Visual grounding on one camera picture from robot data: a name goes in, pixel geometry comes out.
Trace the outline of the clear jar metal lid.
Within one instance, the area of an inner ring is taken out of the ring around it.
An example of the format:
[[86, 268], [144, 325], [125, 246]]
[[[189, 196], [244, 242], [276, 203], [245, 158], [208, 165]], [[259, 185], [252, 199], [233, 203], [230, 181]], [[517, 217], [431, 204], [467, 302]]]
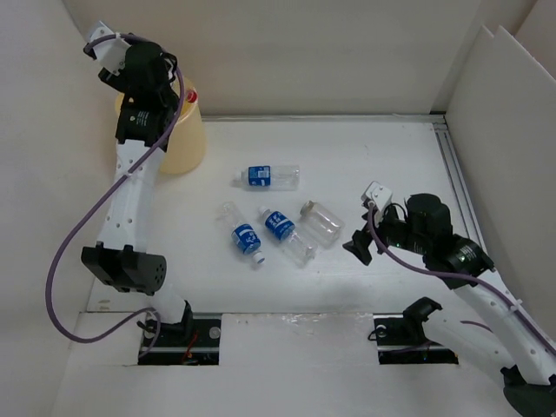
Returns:
[[330, 248], [339, 239], [345, 223], [322, 204], [307, 201], [300, 210], [301, 223], [325, 248]]

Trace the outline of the red label water bottle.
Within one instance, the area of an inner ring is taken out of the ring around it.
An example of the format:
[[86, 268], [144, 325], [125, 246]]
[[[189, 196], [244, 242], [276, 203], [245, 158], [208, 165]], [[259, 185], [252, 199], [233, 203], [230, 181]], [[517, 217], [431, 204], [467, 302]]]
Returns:
[[198, 94], [194, 89], [189, 89], [186, 95], [187, 103], [196, 103], [198, 100]]

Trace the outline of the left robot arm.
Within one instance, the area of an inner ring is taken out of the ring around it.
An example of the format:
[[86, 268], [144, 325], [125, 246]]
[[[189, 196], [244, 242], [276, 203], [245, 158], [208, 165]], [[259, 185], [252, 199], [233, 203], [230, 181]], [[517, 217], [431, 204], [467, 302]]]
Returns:
[[154, 186], [183, 100], [172, 88], [177, 60], [152, 42], [134, 42], [115, 74], [101, 80], [123, 95], [116, 125], [116, 191], [93, 247], [82, 262], [104, 285], [140, 293], [160, 314], [163, 333], [175, 344], [193, 336], [188, 303], [166, 282], [167, 262], [148, 251]]

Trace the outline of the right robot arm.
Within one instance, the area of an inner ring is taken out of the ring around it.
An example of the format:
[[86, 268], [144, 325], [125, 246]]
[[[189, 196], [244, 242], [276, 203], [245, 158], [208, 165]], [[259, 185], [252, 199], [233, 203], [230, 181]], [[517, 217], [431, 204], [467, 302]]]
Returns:
[[364, 265], [371, 244], [402, 267], [440, 279], [482, 319], [476, 334], [442, 315], [427, 297], [403, 312], [401, 331], [413, 342], [435, 341], [465, 357], [501, 385], [521, 416], [555, 414], [555, 342], [512, 295], [482, 247], [453, 231], [448, 206], [436, 195], [411, 195], [403, 205], [378, 184], [362, 196], [365, 226], [344, 249]]

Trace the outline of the yellow plastic bin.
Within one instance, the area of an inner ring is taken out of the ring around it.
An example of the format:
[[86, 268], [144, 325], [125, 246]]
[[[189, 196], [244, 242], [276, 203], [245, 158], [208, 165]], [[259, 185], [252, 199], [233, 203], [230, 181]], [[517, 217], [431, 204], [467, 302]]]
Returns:
[[[199, 100], [196, 103], [186, 102], [187, 91], [194, 89], [197, 92], [197, 90], [189, 79], [183, 78], [183, 81], [185, 101], [179, 119], [169, 135], [165, 148], [166, 152], [159, 168], [160, 173], [165, 175], [188, 173], [201, 163], [206, 152], [207, 139], [199, 110]], [[122, 106], [126, 114], [124, 121], [131, 122], [129, 119], [134, 116], [139, 121], [137, 129], [142, 129], [143, 124], [147, 128], [150, 127], [150, 124], [153, 124], [149, 122], [149, 116], [142, 115], [139, 108], [133, 104], [132, 99], [129, 102], [124, 102], [124, 95], [120, 94], [116, 99], [116, 113], [118, 116], [121, 113]], [[137, 124], [135, 119], [131, 122], [134, 125], [132, 129], [135, 129], [135, 124]]]

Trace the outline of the middle blue label bottle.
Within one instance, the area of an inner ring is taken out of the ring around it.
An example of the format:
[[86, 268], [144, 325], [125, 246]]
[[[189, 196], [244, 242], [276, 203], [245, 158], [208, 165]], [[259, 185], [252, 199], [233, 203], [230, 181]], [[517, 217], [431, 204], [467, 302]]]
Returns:
[[276, 239], [282, 253], [298, 267], [304, 268], [315, 258], [318, 244], [305, 229], [296, 226], [281, 211], [261, 206], [258, 213], [261, 223]]

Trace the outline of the horizontal blue label bottle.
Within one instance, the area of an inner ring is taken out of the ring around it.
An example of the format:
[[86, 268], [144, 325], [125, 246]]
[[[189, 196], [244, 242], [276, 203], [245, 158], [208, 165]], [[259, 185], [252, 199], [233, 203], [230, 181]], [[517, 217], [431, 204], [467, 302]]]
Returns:
[[255, 165], [237, 171], [231, 185], [243, 189], [293, 191], [298, 189], [299, 165]]

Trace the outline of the left blue label bottle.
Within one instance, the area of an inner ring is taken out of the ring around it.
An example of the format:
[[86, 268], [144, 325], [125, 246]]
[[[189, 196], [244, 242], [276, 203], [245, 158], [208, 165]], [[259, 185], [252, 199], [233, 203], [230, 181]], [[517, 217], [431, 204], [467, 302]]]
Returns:
[[246, 220], [234, 202], [224, 202], [220, 207], [219, 220], [235, 247], [259, 266], [266, 257], [261, 251], [261, 240], [253, 226]]

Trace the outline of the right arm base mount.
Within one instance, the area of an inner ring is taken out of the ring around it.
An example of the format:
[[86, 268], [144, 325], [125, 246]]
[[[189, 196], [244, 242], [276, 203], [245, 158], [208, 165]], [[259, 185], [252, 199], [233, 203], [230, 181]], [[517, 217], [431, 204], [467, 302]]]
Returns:
[[442, 307], [438, 302], [422, 297], [401, 313], [374, 314], [374, 328], [367, 340], [377, 347], [379, 364], [458, 365], [457, 354], [429, 340], [423, 330], [428, 316], [440, 310]]

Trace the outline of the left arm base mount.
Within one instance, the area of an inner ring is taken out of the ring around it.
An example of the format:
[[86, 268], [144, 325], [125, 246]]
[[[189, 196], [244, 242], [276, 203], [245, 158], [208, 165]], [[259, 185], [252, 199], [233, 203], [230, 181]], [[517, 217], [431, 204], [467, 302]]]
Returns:
[[162, 328], [152, 349], [142, 355], [152, 342], [153, 334], [144, 333], [139, 350], [140, 366], [217, 366], [220, 361], [222, 334], [221, 314], [193, 314], [192, 327], [181, 337]]

